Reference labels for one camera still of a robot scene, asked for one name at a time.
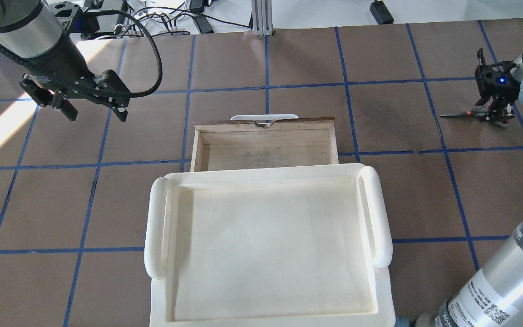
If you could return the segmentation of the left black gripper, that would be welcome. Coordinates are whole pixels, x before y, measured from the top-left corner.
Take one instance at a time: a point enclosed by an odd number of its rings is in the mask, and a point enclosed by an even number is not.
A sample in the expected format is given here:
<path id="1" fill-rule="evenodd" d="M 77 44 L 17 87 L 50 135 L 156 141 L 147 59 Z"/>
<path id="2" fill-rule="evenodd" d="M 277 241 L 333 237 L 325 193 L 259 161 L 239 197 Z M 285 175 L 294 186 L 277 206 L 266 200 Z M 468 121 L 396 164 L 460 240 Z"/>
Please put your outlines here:
<path id="1" fill-rule="evenodd" d="M 128 87 L 112 69 L 91 78 L 80 77 L 67 86 L 45 76 L 32 77 L 25 73 L 21 77 L 20 87 L 39 106 L 57 105 L 57 110 L 70 121 L 77 119 L 78 110 L 68 99 L 87 99 L 95 104 L 108 106 L 113 108 L 113 113 L 121 122 L 127 120 L 129 98 L 100 94 L 101 91 L 129 92 Z"/>

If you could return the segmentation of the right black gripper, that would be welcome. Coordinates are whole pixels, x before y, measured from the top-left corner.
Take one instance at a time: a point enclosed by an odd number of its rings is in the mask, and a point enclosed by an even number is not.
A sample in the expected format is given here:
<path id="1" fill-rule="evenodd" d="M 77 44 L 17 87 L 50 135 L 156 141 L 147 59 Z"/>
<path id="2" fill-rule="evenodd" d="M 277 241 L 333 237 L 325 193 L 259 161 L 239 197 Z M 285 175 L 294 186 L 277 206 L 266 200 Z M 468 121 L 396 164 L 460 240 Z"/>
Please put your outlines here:
<path id="1" fill-rule="evenodd" d="M 497 128 L 506 129 L 512 119 L 515 118 L 513 109 L 516 101 L 516 89 L 480 90 L 481 99 L 479 105 L 485 105 L 489 99 L 492 103 L 487 107 L 489 112 L 479 112 L 478 118 L 481 121 L 491 122 Z"/>

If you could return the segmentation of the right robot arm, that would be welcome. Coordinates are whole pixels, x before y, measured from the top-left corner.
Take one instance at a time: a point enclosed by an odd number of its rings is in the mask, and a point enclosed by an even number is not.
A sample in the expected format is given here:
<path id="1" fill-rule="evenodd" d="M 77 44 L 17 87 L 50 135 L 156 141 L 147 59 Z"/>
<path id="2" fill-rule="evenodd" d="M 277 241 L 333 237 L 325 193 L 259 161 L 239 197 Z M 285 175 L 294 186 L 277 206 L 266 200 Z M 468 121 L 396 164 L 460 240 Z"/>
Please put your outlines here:
<path id="1" fill-rule="evenodd" d="M 475 109 L 447 114 L 502 126 L 523 106 L 523 52 L 513 61 L 487 64 L 482 50 L 475 69 L 480 99 Z M 436 314 L 423 313 L 414 327 L 523 327 L 523 221 L 505 243 Z"/>

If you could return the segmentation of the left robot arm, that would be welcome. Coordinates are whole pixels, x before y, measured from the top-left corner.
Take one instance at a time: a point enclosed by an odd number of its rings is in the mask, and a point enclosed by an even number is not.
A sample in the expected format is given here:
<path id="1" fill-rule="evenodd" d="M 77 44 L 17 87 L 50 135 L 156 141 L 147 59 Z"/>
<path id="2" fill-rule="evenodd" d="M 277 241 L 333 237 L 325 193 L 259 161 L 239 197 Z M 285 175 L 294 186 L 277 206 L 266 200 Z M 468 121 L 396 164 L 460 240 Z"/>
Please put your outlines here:
<path id="1" fill-rule="evenodd" d="M 0 0 L 0 45 L 23 60 L 26 73 L 19 84 L 38 106 L 50 106 L 74 121 L 78 112 L 70 100 L 86 99 L 110 108 L 124 122 L 129 99 L 100 91 L 129 89 L 113 70 L 91 72 L 70 38 L 98 29 L 94 12 L 72 2 Z"/>

